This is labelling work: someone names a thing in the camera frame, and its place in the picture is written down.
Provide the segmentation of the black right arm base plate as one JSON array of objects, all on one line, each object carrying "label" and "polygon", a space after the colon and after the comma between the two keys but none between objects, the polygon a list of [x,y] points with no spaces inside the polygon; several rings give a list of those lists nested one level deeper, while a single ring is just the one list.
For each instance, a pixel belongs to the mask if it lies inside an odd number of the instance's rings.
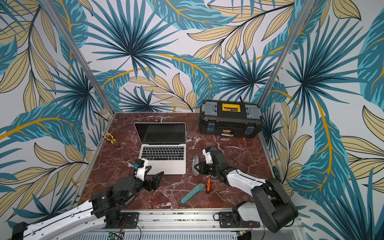
[{"label": "black right arm base plate", "polygon": [[259,222],[244,221],[241,217],[234,212],[218,212],[213,215],[215,221],[218,221],[220,228],[259,228],[261,225]]}]

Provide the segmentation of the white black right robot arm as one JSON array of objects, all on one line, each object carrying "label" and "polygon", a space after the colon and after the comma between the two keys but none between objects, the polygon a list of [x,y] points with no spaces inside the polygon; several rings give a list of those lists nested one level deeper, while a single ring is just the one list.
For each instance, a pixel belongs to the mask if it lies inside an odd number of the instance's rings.
[{"label": "white black right robot arm", "polygon": [[284,227],[293,225],[299,216],[281,182],[275,178],[260,179],[243,173],[237,167],[228,164],[226,156],[220,150],[206,148],[203,162],[198,157],[192,161],[195,176],[207,175],[230,187],[237,188],[253,197],[253,202],[242,202],[231,212],[219,214],[222,228],[243,228],[254,223],[262,223],[269,231],[276,233]]}]

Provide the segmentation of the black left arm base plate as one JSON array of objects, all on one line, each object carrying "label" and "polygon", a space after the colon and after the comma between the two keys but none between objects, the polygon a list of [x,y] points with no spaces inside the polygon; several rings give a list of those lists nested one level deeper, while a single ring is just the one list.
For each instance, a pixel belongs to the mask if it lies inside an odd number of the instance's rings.
[{"label": "black left arm base plate", "polygon": [[139,212],[122,212],[122,217],[118,221],[117,229],[136,229]]}]

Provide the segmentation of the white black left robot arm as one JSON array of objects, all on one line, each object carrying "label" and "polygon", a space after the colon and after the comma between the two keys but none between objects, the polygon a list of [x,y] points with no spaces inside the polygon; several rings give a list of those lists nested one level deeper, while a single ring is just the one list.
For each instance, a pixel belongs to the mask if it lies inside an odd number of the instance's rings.
[{"label": "white black left robot arm", "polygon": [[21,222],[13,227],[13,240],[69,240],[92,230],[122,229],[128,223],[121,208],[128,207],[141,190],[157,190],[164,172],[147,178],[151,167],[137,170],[111,188],[91,197],[83,204],[35,224]]}]

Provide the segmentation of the silver laptop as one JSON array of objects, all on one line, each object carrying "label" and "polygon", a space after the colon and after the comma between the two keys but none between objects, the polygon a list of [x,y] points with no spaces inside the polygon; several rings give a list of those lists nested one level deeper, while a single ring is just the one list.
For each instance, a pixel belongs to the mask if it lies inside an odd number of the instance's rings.
[{"label": "silver laptop", "polygon": [[151,166],[149,175],[184,175],[187,168],[186,124],[134,123],[141,141],[139,158]]}]

